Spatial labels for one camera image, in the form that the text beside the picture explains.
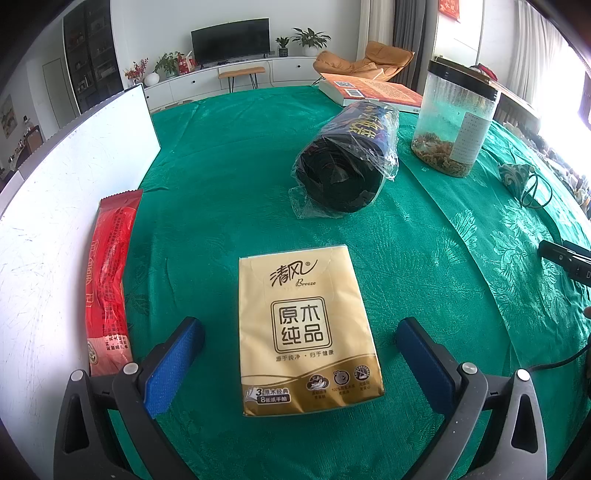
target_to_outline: black jar lid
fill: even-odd
[[[477,93],[481,97],[492,100],[493,102],[496,101],[496,97],[499,94],[499,91],[496,88],[487,85],[483,81],[478,80],[467,73],[460,72],[460,70],[456,70],[452,67],[448,67],[443,63],[429,60],[428,70],[432,74],[437,75],[448,82],[455,83],[456,85],[470,90],[471,92]]]

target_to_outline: black cable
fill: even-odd
[[[527,179],[527,181],[530,181],[532,177],[535,177],[535,183],[525,192],[523,192],[523,195],[521,196],[521,198],[519,199],[519,203],[521,204],[522,207],[526,207],[526,208],[531,208],[534,210],[538,210],[541,208],[544,208],[545,206],[547,206],[551,201],[552,201],[552,195],[554,195],[554,191],[552,190],[552,187],[550,186],[548,180],[546,180],[544,177],[539,176],[537,173],[532,173],[530,175],[530,177]],[[541,178],[547,185],[548,189],[550,190],[550,198],[548,199],[548,201],[543,204],[543,205],[532,205],[535,196],[535,193],[538,191],[538,177]],[[531,195],[531,201],[529,203],[525,203],[525,198],[528,195]]]
[[[560,362],[555,362],[553,364],[540,364],[540,365],[534,365],[533,367],[529,367],[526,368],[526,370],[529,373],[538,371],[538,370],[548,370],[550,368],[558,368],[558,367],[563,367],[566,364],[571,363],[573,360],[576,360],[577,358],[579,358],[581,355],[583,355],[587,350],[589,350],[589,347],[591,345],[588,343],[587,345],[585,345],[583,348],[581,348],[581,350],[579,350],[577,353],[575,353],[573,356],[568,357],[566,360],[562,360]]]

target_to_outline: television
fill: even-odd
[[[191,32],[193,54],[200,64],[269,53],[269,19],[214,25]]]

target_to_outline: curtain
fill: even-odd
[[[416,90],[423,56],[425,38],[426,0],[397,0],[394,9],[394,34],[392,44],[414,52],[411,63],[398,73],[391,82],[402,83]]]
[[[585,74],[585,82],[583,84],[583,96],[581,97],[581,104],[579,106],[579,116],[587,128],[591,130],[591,77],[588,73]]]
[[[357,60],[365,57],[368,41],[392,45],[394,0],[361,0]]]
[[[537,96],[540,83],[567,43],[560,32],[527,1],[518,0],[516,8],[519,40],[507,88],[535,108],[540,101]]]

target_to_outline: dried food in jar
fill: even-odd
[[[452,177],[466,177],[472,169],[473,164],[449,158],[453,142],[441,140],[434,133],[427,132],[416,136],[411,143],[411,148],[414,154],[427,165]]]

